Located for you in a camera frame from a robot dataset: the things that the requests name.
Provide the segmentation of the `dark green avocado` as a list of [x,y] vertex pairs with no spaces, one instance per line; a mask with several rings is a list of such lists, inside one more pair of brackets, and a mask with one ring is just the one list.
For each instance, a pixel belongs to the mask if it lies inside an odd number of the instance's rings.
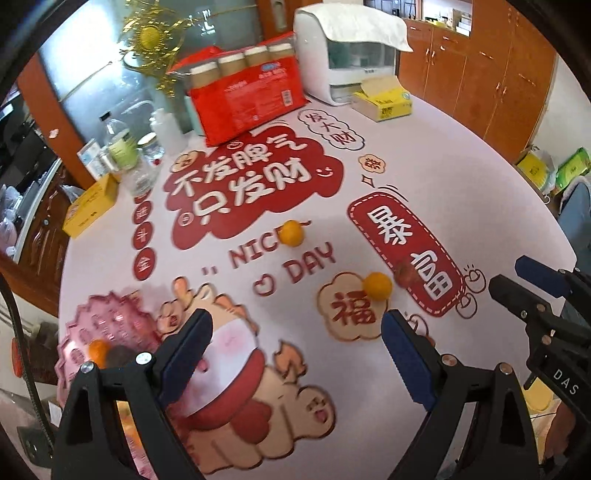
[[105,355],[105,367],[119,368],[135,359],[137,352],[124,345],[111,347]]

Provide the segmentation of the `orange tangerine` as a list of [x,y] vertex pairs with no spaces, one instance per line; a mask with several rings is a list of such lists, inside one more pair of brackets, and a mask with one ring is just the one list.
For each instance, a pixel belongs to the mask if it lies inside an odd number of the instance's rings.
[[95,363],[99,369],[107,367],[107,356],[110,350],[110,343],[102,339],[93,340],[87,348],[89,359]]

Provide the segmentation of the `small yellow tangerine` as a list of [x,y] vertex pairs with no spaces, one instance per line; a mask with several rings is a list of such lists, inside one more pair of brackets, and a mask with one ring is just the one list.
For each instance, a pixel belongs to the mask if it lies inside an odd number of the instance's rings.
[[289,220],[280,226],[277,237],[283,245],[290,247],[300,246],[304,242],[304,227],[298,221]]
[[382,272],[372,272],[363,279],[363,291],[372,300],[379,302],[389,300],[393,289],[393,281]]

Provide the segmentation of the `pink plastic fruit bowl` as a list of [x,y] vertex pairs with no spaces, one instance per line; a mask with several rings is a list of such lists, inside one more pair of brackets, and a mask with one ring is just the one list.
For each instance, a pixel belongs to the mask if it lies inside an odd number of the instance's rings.
[[89,296],[60,336],[55,364],[58,403],[66,404],[70,385],[84,362],[105,368],[112,361],[119,366],[137,353],[153,353],[159,344],[155,320],[143,310],[139,291]]

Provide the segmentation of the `red lid glass jar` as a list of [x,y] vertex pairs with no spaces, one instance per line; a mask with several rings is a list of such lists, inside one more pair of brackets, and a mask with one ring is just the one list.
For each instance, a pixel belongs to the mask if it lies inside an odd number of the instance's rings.
[[[24,337],[24,350],[29,362],[32,378],[37,383],[56,385],[58,383],[55,364],[58,361],[58,353],[55,348],[51,349],[45,345]],[[19,353],[17,338],[11,342],[11,360],[13,373],[18,378],[24,377],[24,364]]]

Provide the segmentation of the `small red lychee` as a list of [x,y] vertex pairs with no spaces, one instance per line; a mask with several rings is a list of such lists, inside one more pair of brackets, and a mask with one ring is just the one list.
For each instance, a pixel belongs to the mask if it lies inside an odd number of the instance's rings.
[[408,289],[420,283],[421,277],[410,262],[401,261],[394,267],[394,280],[399,287]]

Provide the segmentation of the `yellow tin box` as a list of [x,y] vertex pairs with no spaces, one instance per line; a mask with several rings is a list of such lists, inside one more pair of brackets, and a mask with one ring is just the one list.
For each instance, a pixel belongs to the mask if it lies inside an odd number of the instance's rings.
[[114,206],[118,187],[119,183],[112,174],[107,174],[96,181],[69,206],[62,230],[70,238],[77,238]]

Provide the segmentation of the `yellow tissue pack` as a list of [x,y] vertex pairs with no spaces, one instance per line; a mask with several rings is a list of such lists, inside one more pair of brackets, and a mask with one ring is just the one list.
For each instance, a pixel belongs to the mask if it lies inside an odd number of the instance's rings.
[[396,75],[363,80],[361,90],[355,92],[351,107],[375,122],[411,115],[413,99]]

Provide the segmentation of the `white blue card box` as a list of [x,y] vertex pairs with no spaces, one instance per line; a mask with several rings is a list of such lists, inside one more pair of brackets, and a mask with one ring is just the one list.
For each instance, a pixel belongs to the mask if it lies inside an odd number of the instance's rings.
[[77,156],[95,181],[109,173],[109,168],[101,157],[101,148],[95,139],[87,142]]

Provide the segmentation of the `small glass jar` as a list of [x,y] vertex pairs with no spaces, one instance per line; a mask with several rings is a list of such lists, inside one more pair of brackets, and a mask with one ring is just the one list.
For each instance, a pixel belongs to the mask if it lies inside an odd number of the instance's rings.
[[158,166],[164,156],[165,150],[159,143],[154,132],[149,132],[137,141],[137,147],[142,158],[153,166]]

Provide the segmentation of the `clear green-label bottle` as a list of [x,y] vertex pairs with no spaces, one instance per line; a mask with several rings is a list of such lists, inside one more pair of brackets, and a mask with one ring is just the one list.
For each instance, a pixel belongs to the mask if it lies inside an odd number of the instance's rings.
[[100,120],[105,129],[105,144],[118,168],[129,171],[136,167],[138,152],[136,142],[126,123],[114,118],[109,111]]

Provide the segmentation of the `white plastic squeeze bottle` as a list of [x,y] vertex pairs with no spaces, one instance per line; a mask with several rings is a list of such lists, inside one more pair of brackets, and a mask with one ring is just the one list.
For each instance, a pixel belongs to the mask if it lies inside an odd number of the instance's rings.
[[150,128],[168,155],[179,155],[186,148],[186,139],[172,113],[163,108],[154,110],[150,117]]

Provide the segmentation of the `white countertop appliance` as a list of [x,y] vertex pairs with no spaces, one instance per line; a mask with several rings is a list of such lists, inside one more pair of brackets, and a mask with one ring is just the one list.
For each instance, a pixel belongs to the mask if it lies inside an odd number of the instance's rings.
[[363,81],[398,73],[410,53],[403,19],[352,3],[317,3],[294,13],[295,50],[304,92],[329,105],[344,105]]

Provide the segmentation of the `red snack package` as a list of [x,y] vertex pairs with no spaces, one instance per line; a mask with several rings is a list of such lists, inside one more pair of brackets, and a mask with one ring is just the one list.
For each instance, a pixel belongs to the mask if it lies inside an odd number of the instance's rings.
[[167,75],[183,82],[209,147],[307,103],[293,31],[242,49],[201,49]]

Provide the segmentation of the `gold door ornament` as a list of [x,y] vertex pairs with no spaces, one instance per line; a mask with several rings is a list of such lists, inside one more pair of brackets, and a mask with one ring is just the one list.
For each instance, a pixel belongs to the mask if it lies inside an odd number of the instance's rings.
[[218,17],[256,9],[256,3],[230,6],[218,11],[201,8],[188,15],[160,1],[125,1],[128,9],[122,21],[118,37],[120,60],[128,70],[155,80],[156,91],[173,98],[177,80],[169,74],[178,60],[186,31],[192,28],[204,30]]

